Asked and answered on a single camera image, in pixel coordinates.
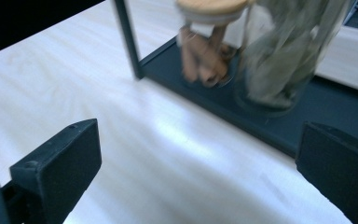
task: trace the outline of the cork lid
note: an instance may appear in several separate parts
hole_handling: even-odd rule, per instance
[[[228,14],[243,10],[249,0],[176,0],[183,10],[204,15]]]

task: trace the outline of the wooden tabletop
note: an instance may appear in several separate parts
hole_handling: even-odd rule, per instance
[[[173,1],[129,4],[142,57],[177,34]],[[350,56],[335,46],[347,45],[332,45],[322,73],[349,66],[336,65]],[[1,186],[10,165],[91,118],[103,166],[65,223],[350,223],[293,159],[153,81],[135,80],[109,2],[0,51]]]

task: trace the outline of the jar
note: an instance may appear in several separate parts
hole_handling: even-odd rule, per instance
[[[258,115],[284,115],[298,101],[337,34],[347,0],[255,0],[249,6],[235,97]]]
[[[241,47],[248,0],[177,0],[184,25],[177,43],[181,48],[182,74],[187,83],[221,87],[234,76],[231,59]]]

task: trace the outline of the black metal post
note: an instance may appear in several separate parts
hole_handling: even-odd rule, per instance
[[[115,0],[116,11],[123,31],[124,39],[126,40],[128,53],[130,54],[131,64],[135,76],[143,78],[144,73],[141,65],[139,64],[138,52],[136,50],[135,42],[132,35],[131,24],[127,13],[125,0]]]

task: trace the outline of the black object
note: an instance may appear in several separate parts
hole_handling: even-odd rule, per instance
[[[10,167],[0,223],[63,223],[101,164],[97,120],[66,127]]]
[[[0,49],[103,0],[0,0]]]
[[[353,223],[358,223],[358,139],[338,129],[307,123],[297,170]]]
[[[124,0],[115,2],[117,11],[126,11]],[[120,22],[134,64],[138,55],[136,50],[131,50],[135,49],[135,43],[127,20],[125,18]],[[232,81],[218,89],[191,88],[184,84],[180,50],[175,37],[136,63],[133,70],[137,77],[155,80],[293,158],[305,121],[335,126],[358,138],[358,90],[321,77],[315,77],[310,82],[290,113],[281,118],[268,119],[248,114],[237,105]]]

